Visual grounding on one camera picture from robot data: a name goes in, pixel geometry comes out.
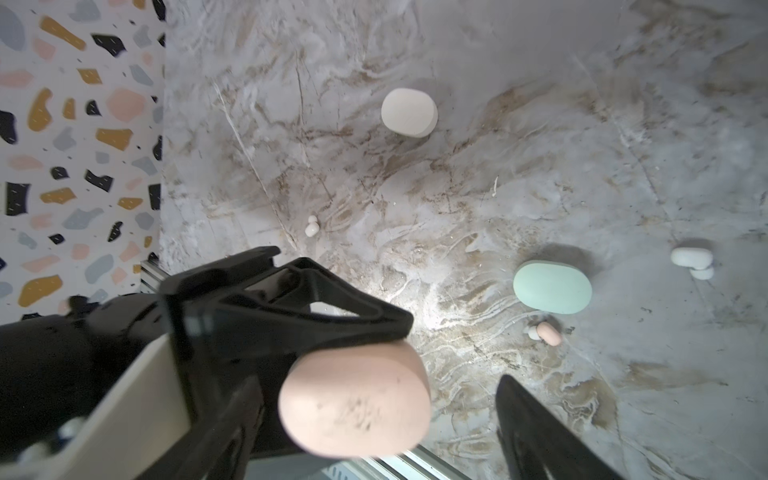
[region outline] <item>gray marble countertop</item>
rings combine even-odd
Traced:
[[[768,10],[736,0],[180,0],[170,5],[161,261],[260,245],[415,315],[424,445],[505,478],[512,374],[628,478],[766,478]],[[427,138],[387,92],[438,105]],[[306,218],[320,233],[307,238]],[[693,280],[675,245],[711,247]],[[523,328],[531,258],[591,305]]]

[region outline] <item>green oval block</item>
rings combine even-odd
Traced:
[[[512,281],[524,305],[550,313],[581,312],[592,298],[592,285],[581,270],[565,263],[523,263]]]

